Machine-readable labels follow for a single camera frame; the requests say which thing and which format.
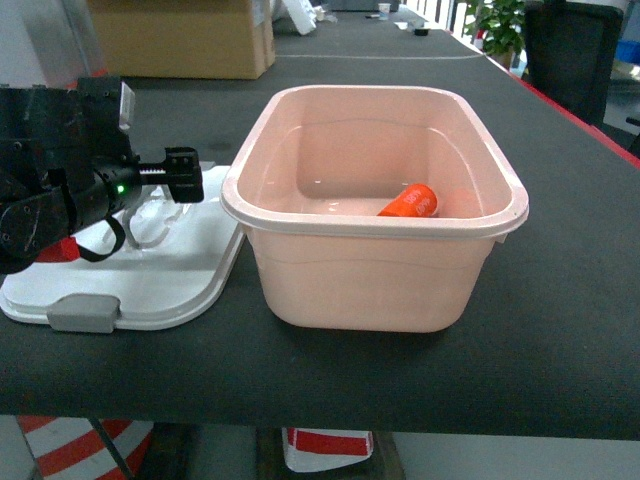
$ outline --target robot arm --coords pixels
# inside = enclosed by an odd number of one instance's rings
[[[133,93],[118,77],[83,78],[75,90],[0,88],[0,274],[167,185],[174,201],[202,201],[192,148],[142,164],[127,130]]]

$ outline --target white plastic base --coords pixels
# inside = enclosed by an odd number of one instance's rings
[[[228,170],[220,166],[203,172],[201,203],[156,201],[154,205],[150,201],[139,209],[132,231],[140,243],[149,244],[159,237],[158,231],[160,236],[164,231],[166,236],[157,246],[138,250],[125,243],[99,263],[80,259],[33,264],[6,278],[0,308],[19,322],[49,324],[47,310],[52,304],[83,293],[120,299],[115,328],[159,330],[192,320],[218,299],[244,239],[238,223],[220,205]],[[106,252],[113,234],[101,222],[78,233],[76,239],[84,247]]]

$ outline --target orange object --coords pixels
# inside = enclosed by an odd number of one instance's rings
[[[438,198],[422,183],[409,185],[382,209],[379,217],[430,217],[438,208]]]
[[[67,237],[40,252],[36,262],[72,262],[80,258],[80,250],[74,237]]]

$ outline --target black tabletop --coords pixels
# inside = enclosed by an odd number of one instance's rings
[[[307,37],[276,27],[259,80],[130,80],[134,145],[228,164],[270,97],[296,85],[462,95],[531,206],[462,318],[433,334],[291,326],[268,309],[245,242],[215,305],[180,327],[68,334],[0,317],[0,413],[640,439],[639,171],[444,31],[355,13]]]

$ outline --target plastic tub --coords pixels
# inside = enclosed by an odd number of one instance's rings
[[[404,186],[438,218],[378,217]],[[294,325],[432,332],[454,323],[528,196],[467,102],[417,87],[309,86],[269,102],[221,192],[267,304]]]

